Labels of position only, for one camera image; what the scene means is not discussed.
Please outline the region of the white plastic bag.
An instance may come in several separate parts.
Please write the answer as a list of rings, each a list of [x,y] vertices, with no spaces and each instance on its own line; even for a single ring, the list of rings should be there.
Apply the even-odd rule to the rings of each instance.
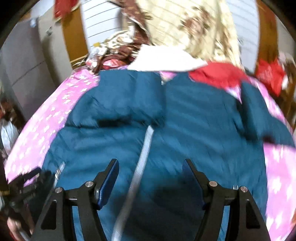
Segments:
[[[11,121],[1,119],[1,151],[5,157],[10,154],[18,136],[19,130],[16,126]]]

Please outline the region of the pink floral bed sheet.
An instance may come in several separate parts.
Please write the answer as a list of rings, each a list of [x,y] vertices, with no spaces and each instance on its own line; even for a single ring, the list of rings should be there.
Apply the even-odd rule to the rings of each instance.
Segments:
[[[170,74],[168,82],[177,74],[179,73]],[[5,166],[6,176],[9,179],[22,172],[30,171],[35,166],[43,168],[50,145],[57,133],[65,126],[70,112],[85,92],[99,84],[99,78],[100,75],[93,76],[86,70],[77,72],[66,79],[42,104],[26,124],[9,154]],[[268,97],[263,93],[263,87],[254,79],[244,82],[252,84],[260,91],[269,113],[273,115],[273,111],[266,102]],[[241,85],[222,90],[236,99],[241,99]],[[278,160],[284,157],[284,150],[291,148],[291,146],[275,144],[271,141],[263,144],[268,198],[266,212],[262,214],[272,240],[283,240],[292,229],[295,205],[285,199],[290,173],[286,164],[278,163]],[[63,167],[59,167],[57,171],[52,172],[56,174],[57,182],[62,171]]]

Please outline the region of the brown floral bedding pile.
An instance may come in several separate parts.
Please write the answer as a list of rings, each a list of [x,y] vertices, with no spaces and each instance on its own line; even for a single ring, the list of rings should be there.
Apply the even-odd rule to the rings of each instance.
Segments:
[[[130,64],[138,54],[141,45],[151,43],[144,12],[136,1],[112,1],[120,7],[124,27],[88,55],[85,64],[93,73],[103,69],[118,68]]]

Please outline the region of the grey refrigerator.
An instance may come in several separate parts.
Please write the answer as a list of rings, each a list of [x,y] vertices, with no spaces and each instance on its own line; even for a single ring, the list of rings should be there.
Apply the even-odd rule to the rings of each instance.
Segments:
[[[1,84],[4,94],[27,121],[56,87],[49,73],[38,25],[15,25],[1,48]]]

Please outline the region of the cream floral quilt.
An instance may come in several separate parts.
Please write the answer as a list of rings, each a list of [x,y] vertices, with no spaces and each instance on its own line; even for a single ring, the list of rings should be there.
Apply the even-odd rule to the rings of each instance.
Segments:
[[[227,1],[137,1],[155,46],[175,46],[194,58],[242,68],[237,31]]]

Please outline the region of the red cushion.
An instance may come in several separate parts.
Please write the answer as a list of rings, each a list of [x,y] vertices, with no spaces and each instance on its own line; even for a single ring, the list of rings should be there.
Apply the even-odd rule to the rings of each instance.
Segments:
[[[240,86],[242,81],[249,81],[246,73],[231,63],[208,62],[207,65],[189,72],[195,82],[201,82],[219,89]]]

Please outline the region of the teal down jacket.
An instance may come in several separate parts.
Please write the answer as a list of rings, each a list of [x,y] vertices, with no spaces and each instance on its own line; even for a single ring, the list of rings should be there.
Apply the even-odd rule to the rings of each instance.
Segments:
[[[182,173],[185,159],[210,180],[246,186],[266,212],[263,144],[294,146],[260,91],[242,82],[241,99],[179,73],[167,83],[154,72],[109,70],[70,112],[43,169],[63,167],[57,184],[72,189],[111,159],[120,164],[99,212],[108,240],[192,240],[203,212]]]

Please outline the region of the red plastic bag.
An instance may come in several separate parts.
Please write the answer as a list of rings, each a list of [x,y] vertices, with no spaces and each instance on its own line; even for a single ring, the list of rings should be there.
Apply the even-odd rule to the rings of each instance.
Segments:
[[[278,59],[275,59],[270,63],[260,59],[257,63],[255,76],[264,84],[270,94],[274,96],[280,95],[285,71]]]

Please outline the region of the white pillow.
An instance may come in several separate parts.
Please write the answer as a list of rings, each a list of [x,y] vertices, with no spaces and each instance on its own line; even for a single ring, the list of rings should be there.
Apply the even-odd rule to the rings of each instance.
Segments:
[[[152,46],[142,44],[136,59],[128,65],[128,70],[188,72],[206,66],[201,58],[193,58],[176,46]]]

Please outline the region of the red tasselled wall hanging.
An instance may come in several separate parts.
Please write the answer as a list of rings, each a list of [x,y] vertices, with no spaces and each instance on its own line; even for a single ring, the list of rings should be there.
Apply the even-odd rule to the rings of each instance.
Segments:
[[[54,1],[54,18],[60,20],[68,13],[79,7],[79,0],[55,0]]]

